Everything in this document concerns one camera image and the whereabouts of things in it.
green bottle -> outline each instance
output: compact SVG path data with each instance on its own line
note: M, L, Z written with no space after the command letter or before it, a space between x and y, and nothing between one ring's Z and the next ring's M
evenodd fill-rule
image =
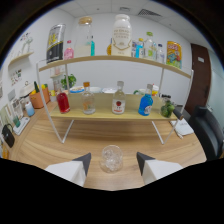
M39 92L40 92L40 90L39 90L39 88L38 88L38 86L37 86L36 81L34 81L34 87L35 87L36 93L39 93Z

yellow bottle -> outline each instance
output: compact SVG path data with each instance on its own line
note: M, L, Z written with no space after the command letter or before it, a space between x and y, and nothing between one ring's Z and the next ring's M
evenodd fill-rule
M111 55L111 45L112 45L112 38L110 41L110 45L107 47L107 55Z

red bottle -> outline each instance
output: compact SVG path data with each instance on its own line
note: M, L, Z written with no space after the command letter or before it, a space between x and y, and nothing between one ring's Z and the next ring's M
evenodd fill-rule
M60 112L62 114L67 113L70 111L70 106L68 103L68 97L66 93L61 92L61 84L59 84L60 87L57 91L57 101L58 101L58 107L60 109Z

black chair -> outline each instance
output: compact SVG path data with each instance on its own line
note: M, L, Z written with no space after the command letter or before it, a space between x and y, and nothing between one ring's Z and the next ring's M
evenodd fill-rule
M222 128L214 115L206 108L196 106L189 120L200 141L207 161L223 158L224 136Z

pink bottle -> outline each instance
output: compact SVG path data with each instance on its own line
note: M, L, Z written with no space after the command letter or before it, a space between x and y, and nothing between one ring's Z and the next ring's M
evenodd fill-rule
M67 41L68 48L64 52L64 60L74 58L74 50L71 48L71 40Z

